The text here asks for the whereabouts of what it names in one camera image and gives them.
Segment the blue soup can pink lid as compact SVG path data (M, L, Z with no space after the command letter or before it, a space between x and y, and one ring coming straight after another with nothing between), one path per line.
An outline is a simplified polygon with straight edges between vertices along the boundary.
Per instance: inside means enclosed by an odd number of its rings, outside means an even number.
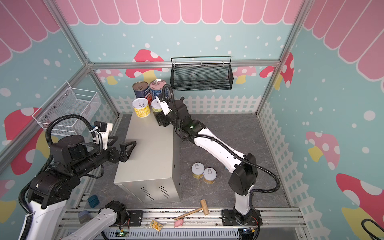
M158 95L162 93L162 89L167 82L161 79L156 79L150 82L149 87L152 95L152 100L154 101Z

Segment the dark blue tomato can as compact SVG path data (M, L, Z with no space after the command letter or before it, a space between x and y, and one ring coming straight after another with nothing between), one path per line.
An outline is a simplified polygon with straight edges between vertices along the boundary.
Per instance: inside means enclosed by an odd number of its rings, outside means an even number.
M148 100L149 105L152 103L152 94L149 84L144 81L136 82L133 84L133 90L136 98L145 98Z

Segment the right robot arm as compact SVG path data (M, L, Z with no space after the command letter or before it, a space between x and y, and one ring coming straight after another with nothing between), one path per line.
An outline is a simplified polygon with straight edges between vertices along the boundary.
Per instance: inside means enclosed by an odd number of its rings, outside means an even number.
M157 96L162 112L156 115L160 126L172 125L175 134L182 141L189 141L214 156L231 173L229 186L235 192L235 206L228 219L234 219L240 225L250 221L261 223L259 213L252 205L254 193L274 193L281 187L279 178L271 171L257 164L251 153L238 152L217 138L203 123L191 117L184 99L175 99L172 87L164 85ZM258 171L272 177L276 183L272 189L254 187Z

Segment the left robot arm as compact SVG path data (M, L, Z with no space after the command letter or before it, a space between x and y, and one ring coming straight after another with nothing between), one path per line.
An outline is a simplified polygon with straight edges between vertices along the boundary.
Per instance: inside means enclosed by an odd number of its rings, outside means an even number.
M88 128L94 142L86 143L81 135L72 135L54 143L53 128L69 119L81 120ZM136 142L125 143L117 150L112 145L116 137L109 137L112 124L95 122L91 125L80 115L65 115L52 121L46 129L46 141L50 155L38 174L21 190L19 203L26 212L20 234L21 240L50 240L60 222L61 212L67 201L90 172L102 167L105 162L126 162Z

